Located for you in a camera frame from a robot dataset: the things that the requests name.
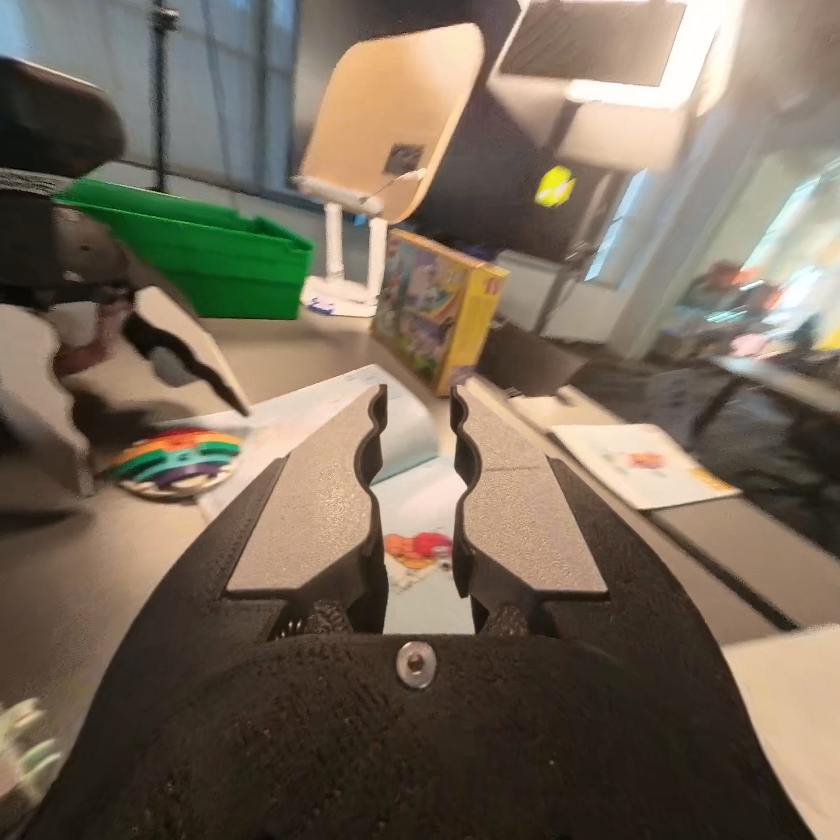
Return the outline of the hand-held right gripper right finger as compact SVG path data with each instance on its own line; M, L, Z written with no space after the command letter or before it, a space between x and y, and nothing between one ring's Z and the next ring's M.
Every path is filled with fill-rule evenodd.
M552 602L608 597L550 458L467 385L450 392L455 510L452 571L462 599L536 618Z

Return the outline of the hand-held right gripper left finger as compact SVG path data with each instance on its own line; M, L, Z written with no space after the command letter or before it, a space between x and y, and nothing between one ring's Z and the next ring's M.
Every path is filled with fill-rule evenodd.
M296 613L318 601L383 613L388 598L379 503L387 390L373 385L295 447L227 582L239 599L275 596Z

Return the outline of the round rainbow lego disc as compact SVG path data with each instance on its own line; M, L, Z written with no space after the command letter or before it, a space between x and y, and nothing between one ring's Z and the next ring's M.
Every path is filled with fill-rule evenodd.
M232 477L243 446L240 437L215 430L167 428L115 456L108 477L147 500L192 499Z

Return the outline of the open lego instruction booklet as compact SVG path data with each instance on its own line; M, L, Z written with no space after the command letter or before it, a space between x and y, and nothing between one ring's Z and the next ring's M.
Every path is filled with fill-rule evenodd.
M376 364L346 372L255 404L248 417L234 411L163 421L159 428L202 427L232 434L243 453L231 479L202 494L197 507L211 522L268 464L288 455L374 385L387 389L383 466L373 482L380 503L385 567L390 586L388 634L472 634L469 601L452 573L455 509L465 483L453 456L438 452L436 412Z

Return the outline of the closed lego instruction booklet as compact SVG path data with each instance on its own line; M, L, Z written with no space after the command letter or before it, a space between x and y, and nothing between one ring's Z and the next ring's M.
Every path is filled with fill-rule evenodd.
M554 425L551 435L629 507L657 511L738 497L657 426Z

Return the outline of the yellow lego set box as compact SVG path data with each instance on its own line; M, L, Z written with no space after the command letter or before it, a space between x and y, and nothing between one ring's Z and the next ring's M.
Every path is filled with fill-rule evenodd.
M436 396L476 370L510 272L392 228L371 332Z

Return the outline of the white lego build with coloured bricks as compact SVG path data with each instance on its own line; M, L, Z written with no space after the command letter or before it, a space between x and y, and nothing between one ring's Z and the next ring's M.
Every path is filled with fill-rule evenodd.
M11 826L41 803L60 763L53 738L40 739L46 711L30 697L1 709L1 823Z

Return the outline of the person's left hand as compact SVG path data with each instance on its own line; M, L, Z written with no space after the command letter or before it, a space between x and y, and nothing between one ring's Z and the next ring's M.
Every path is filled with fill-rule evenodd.
M56 377L75 375L106 361L132 310L126 300L109 304L80 301L51 309L48 320L59 342L54 359Z

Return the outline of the green plastic bin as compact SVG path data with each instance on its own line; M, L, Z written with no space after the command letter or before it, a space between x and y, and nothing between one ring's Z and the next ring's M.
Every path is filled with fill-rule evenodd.
M298 317L314 244L270 218L92 178L56 199L103 223L202 318Z

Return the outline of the dark box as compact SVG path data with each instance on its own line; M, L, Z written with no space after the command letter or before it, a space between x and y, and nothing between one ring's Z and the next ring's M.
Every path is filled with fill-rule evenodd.
M507 321L494 321L476 374L507 396L552 396L572 383L588 360Z

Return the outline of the black tripod stand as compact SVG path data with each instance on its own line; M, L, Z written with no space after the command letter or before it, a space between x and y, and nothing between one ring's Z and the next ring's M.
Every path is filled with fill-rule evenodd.
M152 131L152 190L167 193L169 40L180 24L178 11L168 2L151 1L150 25L150 119Z

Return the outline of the beige board on white stand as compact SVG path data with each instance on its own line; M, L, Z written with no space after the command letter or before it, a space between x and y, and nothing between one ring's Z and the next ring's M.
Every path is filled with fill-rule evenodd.
M324 215L325 270L304 284L306 309L360 319L375 314L389 229L424 200L484 59L485 40L473 23L366 40L343 54L292 180ZM367 220L365 283L344 273L344 214Z

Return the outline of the white paper sheet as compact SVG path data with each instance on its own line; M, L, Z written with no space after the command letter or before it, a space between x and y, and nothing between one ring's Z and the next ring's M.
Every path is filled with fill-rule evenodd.
M722 649L773 771L819 839L839 838L839 625Z

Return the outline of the round yellow sticker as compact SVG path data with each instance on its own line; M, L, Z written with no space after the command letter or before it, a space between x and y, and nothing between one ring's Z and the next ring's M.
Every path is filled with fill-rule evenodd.
M559 207L569 201L576 184L576 176L563 165L555 165L541 178L533 202L545 208Z

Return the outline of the white studio light panel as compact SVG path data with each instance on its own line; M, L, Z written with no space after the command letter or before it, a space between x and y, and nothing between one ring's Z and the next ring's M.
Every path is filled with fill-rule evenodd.
M487 79L520 131L560 161L661 172L721 98L742 2L521 2Z

